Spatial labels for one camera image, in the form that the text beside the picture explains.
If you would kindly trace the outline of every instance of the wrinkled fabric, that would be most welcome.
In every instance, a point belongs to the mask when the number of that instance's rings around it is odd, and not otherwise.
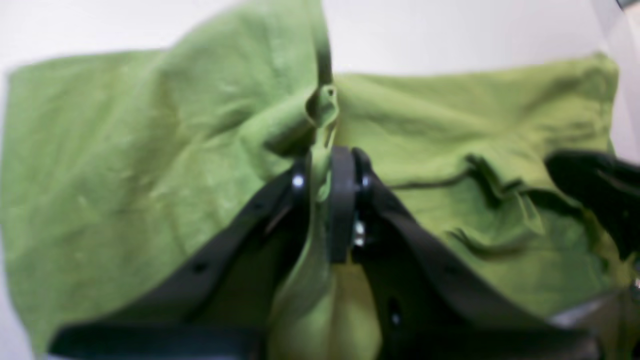
[[[362,268],[326,262],[332,145],[358,146],[417,220],[524,308],[548,316],[630,281],[611,239],[543,158],[607,149],[602,55],[440,76],[332,78],[317,0],[252,0],[171,49],[12,74],[1,208],[13,303],[36,353],[68,322],[161,282],[311,150],[312,221],[276,294],[274,359],[373,359]]]

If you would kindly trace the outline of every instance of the green towel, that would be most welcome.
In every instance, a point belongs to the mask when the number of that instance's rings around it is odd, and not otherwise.
[[[542,163],[555,149],[606,150],[616,79],[596,55],[334,84],[318,0],[252,0],[167,50],[24,67],[10,78],[1,184],[13,303],[42,353],[64,323],[161,282],[311,148],[312,225],[275,298],[269,353],[372,359],[364,273],[324,256],[329,148],[348,145],[473,269],[550,315],[630,280]]]

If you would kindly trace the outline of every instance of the silver bolt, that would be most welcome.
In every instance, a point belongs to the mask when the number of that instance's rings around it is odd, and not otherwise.
[[[631,299],[636,304],[640,304],[640,279],[636,278],[629,290],[631,291]]]
[[[364,223],[362,221],[356,220],[353,224],[353,230],[353,245],[356,245],[357,247],[363,247],[365,238]]]
[[[400,325],[400,315],[398,314],[391,314],[391,322],[394,325]]]

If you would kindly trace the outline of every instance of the white background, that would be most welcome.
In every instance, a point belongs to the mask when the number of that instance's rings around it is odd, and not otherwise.
[[[171,46],[235,2],[0,0],[0,119],[6,74],[20,65]],[[336,72],[442,74],[603,50],[621,67],[614,145],[620,156],[640,160],[640,101],[633,101],[640,99],[640,47],[634,45],[640,38],[640,26],[634,25],[634,18],[640,24],[640,7],[628,17],[615,0],[324,0],[324,9]],[[27,359],[28,341],[0,272],[0,360]]]

